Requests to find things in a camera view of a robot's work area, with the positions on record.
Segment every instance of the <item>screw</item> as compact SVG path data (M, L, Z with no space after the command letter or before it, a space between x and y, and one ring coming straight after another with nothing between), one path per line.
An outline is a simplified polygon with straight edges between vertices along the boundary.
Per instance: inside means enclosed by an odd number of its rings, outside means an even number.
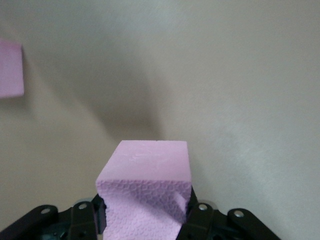
M207 210L208 209L208 207L207 207L207 205L205 205L205 204L200 204L199 205L199 209L201 210L201 211L205 211L205 210Z
M79 205L79 209L85 209L87 207L86 203L82 203L81 205Z
M234 215L238 218L243 218L245 216L244 213L240 210L235 210Z
M41 214L47 214L48 212L50 212L50 208L45 208L41 211Z

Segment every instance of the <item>textured foam surface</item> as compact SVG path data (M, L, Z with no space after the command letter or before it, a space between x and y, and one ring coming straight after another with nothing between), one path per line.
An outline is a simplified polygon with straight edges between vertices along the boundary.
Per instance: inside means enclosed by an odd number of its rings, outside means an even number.
M96 180L105 240L175 240L186 220L191 172L185 141L122 141Z
M0 98L24 94L21 44L0 38Z

